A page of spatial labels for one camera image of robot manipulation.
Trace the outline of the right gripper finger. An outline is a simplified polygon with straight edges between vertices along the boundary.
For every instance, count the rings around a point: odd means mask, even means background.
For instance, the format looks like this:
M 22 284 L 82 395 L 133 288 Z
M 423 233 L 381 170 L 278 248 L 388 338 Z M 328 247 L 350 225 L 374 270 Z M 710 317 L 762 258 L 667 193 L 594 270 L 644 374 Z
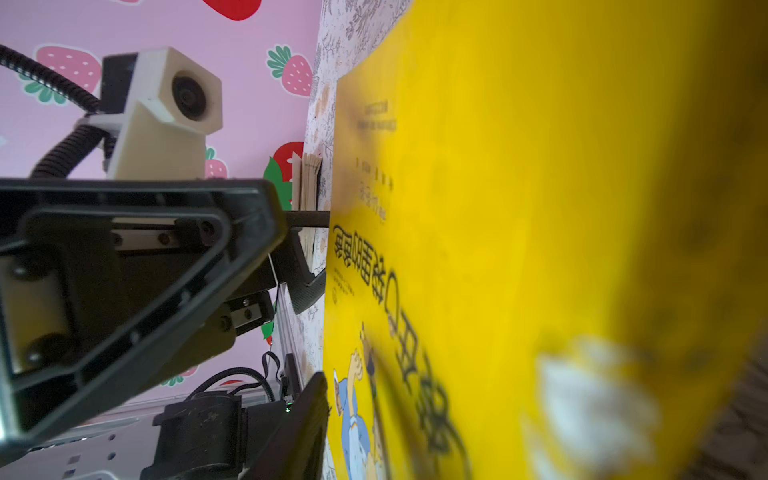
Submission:
M 328 382 L 315 373 L 281 418 L 242 479 L 321 479 L 327 437 Z

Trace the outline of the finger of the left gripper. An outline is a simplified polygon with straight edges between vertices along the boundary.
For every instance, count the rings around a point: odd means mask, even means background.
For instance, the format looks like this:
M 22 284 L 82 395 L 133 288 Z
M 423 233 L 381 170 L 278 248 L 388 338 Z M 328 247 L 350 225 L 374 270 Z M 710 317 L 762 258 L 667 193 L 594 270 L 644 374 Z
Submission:
M 285 211 L 288 228 L 328 228 L 329 211 Z
M 278 282 L 288 288 L 296 315 L 306 311 L 324 295 L 326 272 L 321 270 L 315 275 L 309 269 L 299 230 L 290 230 L 272 251 L 272 263 Z

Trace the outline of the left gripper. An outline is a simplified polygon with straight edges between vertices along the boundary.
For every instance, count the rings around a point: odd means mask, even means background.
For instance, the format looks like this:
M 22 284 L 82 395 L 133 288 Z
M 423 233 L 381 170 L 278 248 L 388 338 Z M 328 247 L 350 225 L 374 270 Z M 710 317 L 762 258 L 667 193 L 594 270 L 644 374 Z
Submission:
M 2 448 L 160 382 L 286 229 L 263 179 L 3 180 Z

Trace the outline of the yellow cartoon cover book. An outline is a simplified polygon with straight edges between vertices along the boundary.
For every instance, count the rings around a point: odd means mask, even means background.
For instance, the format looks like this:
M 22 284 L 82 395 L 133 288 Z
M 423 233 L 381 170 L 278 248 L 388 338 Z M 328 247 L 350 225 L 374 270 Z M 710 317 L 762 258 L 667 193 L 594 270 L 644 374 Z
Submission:
M 337 87 L 354 479 L 763 479 L 763 1 L 414 1 Z

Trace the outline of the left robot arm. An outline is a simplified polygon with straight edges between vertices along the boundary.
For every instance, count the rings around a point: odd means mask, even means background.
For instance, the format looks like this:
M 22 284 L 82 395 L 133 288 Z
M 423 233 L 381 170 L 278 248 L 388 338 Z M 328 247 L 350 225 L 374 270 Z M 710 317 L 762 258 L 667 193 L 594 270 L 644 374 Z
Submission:
M 115 410 L 272 319 L 271 289 L 284 312 L 317 301 L 299 234 L 329 221 L 266 180 L 3 180 L 2 477 L 319 478 L 328 383 L 293 355 Z

